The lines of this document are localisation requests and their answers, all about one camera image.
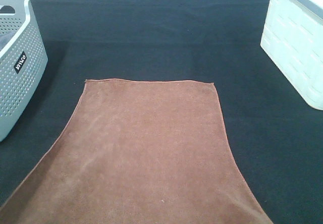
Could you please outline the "brown microfibre towel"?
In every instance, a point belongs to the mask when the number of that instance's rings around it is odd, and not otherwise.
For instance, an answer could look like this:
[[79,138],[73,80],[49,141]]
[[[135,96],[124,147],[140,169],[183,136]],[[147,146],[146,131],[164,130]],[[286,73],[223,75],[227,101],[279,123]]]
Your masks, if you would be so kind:
[[229,147],[217,90],[87,80],[1,223],[270,223]]

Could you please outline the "grey towel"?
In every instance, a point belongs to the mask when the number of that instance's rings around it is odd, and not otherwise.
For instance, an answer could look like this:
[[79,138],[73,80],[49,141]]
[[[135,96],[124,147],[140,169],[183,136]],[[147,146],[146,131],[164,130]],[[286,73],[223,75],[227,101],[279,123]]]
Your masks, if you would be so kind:
[[14,36],[14,32],[8,32],[0,35],[0,50],[2,50]]

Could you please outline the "black table cloth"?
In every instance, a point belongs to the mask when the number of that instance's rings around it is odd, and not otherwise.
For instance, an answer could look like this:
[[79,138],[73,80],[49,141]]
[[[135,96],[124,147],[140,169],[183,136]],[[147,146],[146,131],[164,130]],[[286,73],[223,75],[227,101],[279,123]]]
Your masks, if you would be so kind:
[[87,79],[214,83],[236,164],[274,223],[322,223],[322,111],[260,47],[269,0],[31,0],[48,56],[1,143],[1,202],[62,132]]

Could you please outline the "grey perforated laundry basket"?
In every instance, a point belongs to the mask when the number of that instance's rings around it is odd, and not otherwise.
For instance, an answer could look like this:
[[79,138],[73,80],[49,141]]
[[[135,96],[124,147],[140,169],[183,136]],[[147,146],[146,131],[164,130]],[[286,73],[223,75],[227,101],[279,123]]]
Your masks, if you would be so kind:
[[1,50],[1,139],[4,140],[34,94],[48,57],[31,0],[1,0],[1,34],[14,32]]

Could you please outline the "white woven storage bin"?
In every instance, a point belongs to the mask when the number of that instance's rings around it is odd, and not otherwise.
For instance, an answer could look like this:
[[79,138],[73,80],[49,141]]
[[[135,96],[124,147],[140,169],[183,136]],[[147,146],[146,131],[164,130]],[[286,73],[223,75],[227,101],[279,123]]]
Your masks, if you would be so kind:
[[260,46],[304,101],[322,110],[322,0],[270,0]]

